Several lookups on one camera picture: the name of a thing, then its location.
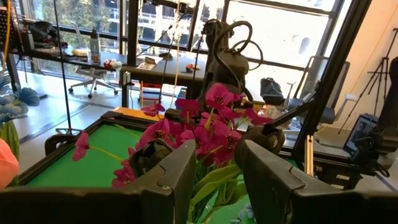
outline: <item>water bottle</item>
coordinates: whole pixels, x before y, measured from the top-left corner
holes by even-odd
[[[91,61],[94,63],[100,63],[101,62],[100,39],[95,29],[93,29],[93,32],[91,33],[90,51],[91,51]]]

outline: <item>metal pole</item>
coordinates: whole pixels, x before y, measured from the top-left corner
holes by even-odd
[[[343,68],[370,3],[371,0],[354,0],[351,3],[340,35],[337,38],[335,48],[326,65],[323,80],[320,82],[319,88],[317,88],[315,104],[309,109],[294,146],[292,156],[301,169],[303,169],[302,162],[304,159],[304,147],[307,135],[313,135],[315,133],[328,99],[336,85],[338,75]]]
[[[62,80],[63,80],[63,92],[64,92],[64,95],[65,95],[65,105],[67,106],[68,128],[72,129],[72,124],[70,122],[69,100],[68,100],[68,92],[67,92],[67,79],[65,78],[65,68],[63,67],[62,42],[61,42],[60,24],[58,23],[58,15],[57,15],[57,1],[53,0],[53,2],[54,2],[54,10],[55,10],[55,22],[57,23],[57,30],[58,30],[58,45],[59,45],[59,48],[60,48]]]

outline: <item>flower stem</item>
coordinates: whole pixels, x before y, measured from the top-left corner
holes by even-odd
[[[210,115],[209,115],[209,119],[207,119],[207,122],[206,122],[206,124],[205,124],[205,128],[206,128],[207,130],[210,129],[211,117],[213,116],[213,112],[214,112],[214,108],[211,109]]]
[[[104,149],[100,149],[100,148],[93,147],[93,146],[90,146],[90,149],[95,149],[95,150],[101,151],[101,152],[103,152],[103,153],[109,155],[109,156],[112,157],[113,159],[116,159],[116,160],[119,161],[119,162],[122,162],[122,161],[123,161],[119,156],[115,156],[114,154],[112,154],[112,153],[110,153],[110,152],[108,152],[108,151],[105,151]]]
[[[135,134],[134,132],[128,130],[127,128],[125,128],[125,127],[123,127],[123,126],[120,126],[120,125],[118,125],[118,124],[114,124],[114,125],[115,125],[116,127],[119,127],[119,128],[121,128],[121,129],[127,131],[128,133],[132,134],[134,137],[136,137],[136,138],[138,138],[138,139],[141,138],[139,135]]]

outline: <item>flower petal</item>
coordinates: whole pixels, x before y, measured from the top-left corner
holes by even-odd
[[[87,154],[87,150],[82,147],[77,147],[72,155],[72,160],[77,162],[80,159],[84,158]]]
[[[86,131],[82,131],[80,137],[77,139],[75,146],[87,147],[88,146],[88,134]]]

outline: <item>pink object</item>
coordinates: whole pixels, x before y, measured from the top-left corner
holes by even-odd
[[[0,189],[7,187],[18,175],[19,163],[8,144],[0,139]]]

